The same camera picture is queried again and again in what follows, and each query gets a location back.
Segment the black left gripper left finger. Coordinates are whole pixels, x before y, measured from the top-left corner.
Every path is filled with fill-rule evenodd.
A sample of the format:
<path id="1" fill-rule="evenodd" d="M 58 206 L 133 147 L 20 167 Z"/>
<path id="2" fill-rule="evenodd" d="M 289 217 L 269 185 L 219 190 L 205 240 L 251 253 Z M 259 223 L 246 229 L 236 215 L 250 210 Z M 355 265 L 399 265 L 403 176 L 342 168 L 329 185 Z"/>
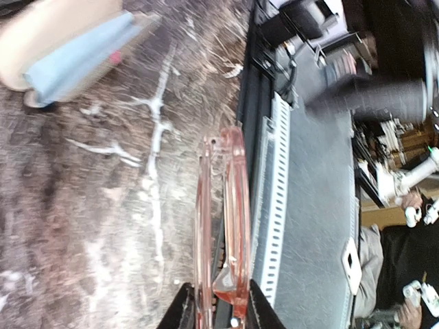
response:
<path id="1" fill-rule="evenodd" d="M 191 283 L 186 282 L 181 286 L 156 328 L 195 328 L 195 295 Z"/>

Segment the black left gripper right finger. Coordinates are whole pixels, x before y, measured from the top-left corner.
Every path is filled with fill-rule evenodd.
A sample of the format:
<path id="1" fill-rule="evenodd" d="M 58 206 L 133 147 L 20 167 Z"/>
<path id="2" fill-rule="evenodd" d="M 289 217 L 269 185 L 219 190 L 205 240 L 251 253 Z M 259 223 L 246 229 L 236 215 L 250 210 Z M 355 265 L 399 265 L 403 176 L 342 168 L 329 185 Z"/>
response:
<path id="1" fill-rule="evenodd" d="M 285 329 L 259 285 L 250 280 L 246 328 L 249 329 Z"/>

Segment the pink translucent sunglasses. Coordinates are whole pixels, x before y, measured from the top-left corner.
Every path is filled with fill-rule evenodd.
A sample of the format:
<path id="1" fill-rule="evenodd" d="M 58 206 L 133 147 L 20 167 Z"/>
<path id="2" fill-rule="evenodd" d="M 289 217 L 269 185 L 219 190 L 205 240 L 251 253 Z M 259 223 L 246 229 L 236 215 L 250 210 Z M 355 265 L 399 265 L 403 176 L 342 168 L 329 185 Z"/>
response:
<path id="1" fill-rule="evenodd" d="M 231 307 L 225 328 L 245 328 L 250 293 L 250 201 L 244 136 L 224 128 L 202 142 L 193 236 L 195 327 L 213 328 L 215 301 Z"/>

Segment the light blue cloth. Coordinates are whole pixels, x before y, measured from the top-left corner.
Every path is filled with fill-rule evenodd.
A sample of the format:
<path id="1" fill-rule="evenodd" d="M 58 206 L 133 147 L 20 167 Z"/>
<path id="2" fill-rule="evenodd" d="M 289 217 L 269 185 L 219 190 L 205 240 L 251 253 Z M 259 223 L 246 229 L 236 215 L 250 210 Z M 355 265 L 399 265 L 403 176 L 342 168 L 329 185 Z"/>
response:
<path id="1" fill-rule="evenodd" d="M 23 77 L 24 104 L 44 108 L 78 97 L 120 64 L 142 38 L 148 15 L 124 11 L 33 63 Z"/>

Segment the black front table rail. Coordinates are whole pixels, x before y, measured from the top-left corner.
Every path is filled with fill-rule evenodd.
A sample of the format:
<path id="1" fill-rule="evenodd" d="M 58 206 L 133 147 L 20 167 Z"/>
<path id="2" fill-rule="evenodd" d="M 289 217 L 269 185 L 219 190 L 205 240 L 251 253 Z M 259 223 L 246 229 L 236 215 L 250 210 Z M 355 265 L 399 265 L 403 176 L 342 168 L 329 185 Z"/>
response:
<path id="1" fill-rule="evenodd" d="M 259 1 L 250 11 L 245 58 L 241 74 L 237 122 L 241 124 L 246 148 L 248 177 L 252 178 L 261 120 L 271 114 L 275 78 L 275 52 L 264 41 L 260 24 L 266 18 Z"/>

